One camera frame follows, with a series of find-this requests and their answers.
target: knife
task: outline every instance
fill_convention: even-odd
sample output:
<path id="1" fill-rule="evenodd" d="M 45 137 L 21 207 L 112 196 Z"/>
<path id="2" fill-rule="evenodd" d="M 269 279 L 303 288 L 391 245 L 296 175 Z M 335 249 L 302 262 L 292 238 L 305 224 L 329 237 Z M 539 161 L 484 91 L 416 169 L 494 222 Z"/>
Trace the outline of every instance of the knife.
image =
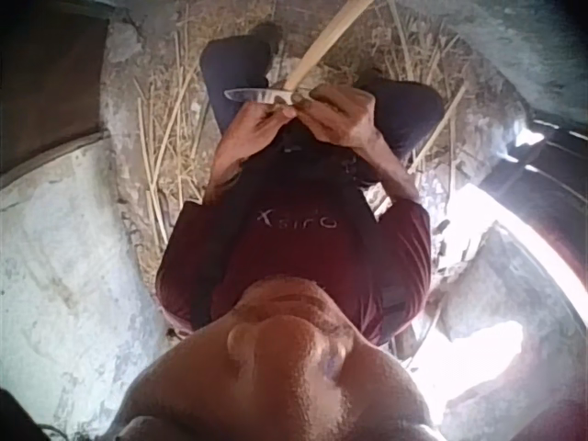
<path id="1" fill-rule="evenodd" d="M 293 105 L 304 99 L 300 92 L 290 92 L 280 89 L 242 88 L 225 90 L 224 95 L 232 101 L 246 103 L 287 104 Z"/>

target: concrete wall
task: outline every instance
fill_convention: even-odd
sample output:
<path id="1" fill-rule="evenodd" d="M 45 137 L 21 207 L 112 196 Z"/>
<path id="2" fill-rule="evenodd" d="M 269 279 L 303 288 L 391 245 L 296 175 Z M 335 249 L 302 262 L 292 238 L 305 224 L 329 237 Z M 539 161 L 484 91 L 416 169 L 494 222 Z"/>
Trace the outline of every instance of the concrete wall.
<path id="1" fill-rule="evenodd" d="M 37 423 L 69 434 L 104 430 L 164 350 L 109 155 L 109 140 L 99 141 L 0 193 L 0 385 Z"/>
<path id="2" fill-rule="evenodd" d="M 398 0 L 441 17 L 481 52 L 543 118 L 588 123 L 588 54 L 553 0 Z"/>

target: hand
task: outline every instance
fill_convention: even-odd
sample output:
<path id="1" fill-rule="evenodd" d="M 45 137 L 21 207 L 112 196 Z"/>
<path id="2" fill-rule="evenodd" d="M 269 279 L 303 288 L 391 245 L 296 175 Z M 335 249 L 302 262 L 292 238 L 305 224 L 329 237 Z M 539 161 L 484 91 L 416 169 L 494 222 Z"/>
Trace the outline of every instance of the hand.
<path id="1" fill-rule="evenodd" d="M 222 136 L 215 153 L 222 163 L 241 163 L 261 152 L 296 117 L 293 107 L 245 103 Z"/>
<path id="2" fill-rule="evenodd" d="M 260 103 L 243 105 L 222 136 L 214 154 L 205 203 L 216 199 L 241 170 L 241 164 L 261 152 L 276 138 L 277 132 L 296 117 L 293 107 Z"/>
<path id="3" fill-rule="evenodd" d="M 310 95 L 314 101 L 304 100 L 296 109 L 317 140 L 361 151 L 381 139 L 373 95 L 343 85 L 320 85 Z"/>

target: dark red t-shirt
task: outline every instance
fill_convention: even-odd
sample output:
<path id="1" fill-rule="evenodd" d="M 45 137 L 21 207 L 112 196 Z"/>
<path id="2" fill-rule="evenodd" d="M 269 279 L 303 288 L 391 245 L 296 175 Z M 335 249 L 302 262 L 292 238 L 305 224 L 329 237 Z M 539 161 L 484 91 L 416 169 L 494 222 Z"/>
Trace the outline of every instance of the dark red t-shirt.
<path id="1" fill-rule="evenodd" d="M 156 292 L 167 318 L 190 331 L 190 295 L 205 259 L 206 240 L 214 228 L 214 207 L 187 202 L 160 266 Z M 424 306 L 431 276 L 431 244 L 426 210 L 409 200 L 396 202 L 379 219 L 390 250 L 390 271 L 400 281 L 406 301 L 404 322 Z M 370 271 L 356 249 L 353 226 L 324 188 L 303 184 L 267 188 L 254 203 L 228 265 L 212 297 L 211 316 L 231 310 L 243 292 L 265 277 L 287 275 L 317 282 L 370 341 L 377 342 L 382 301 L 369 289 Z"/>

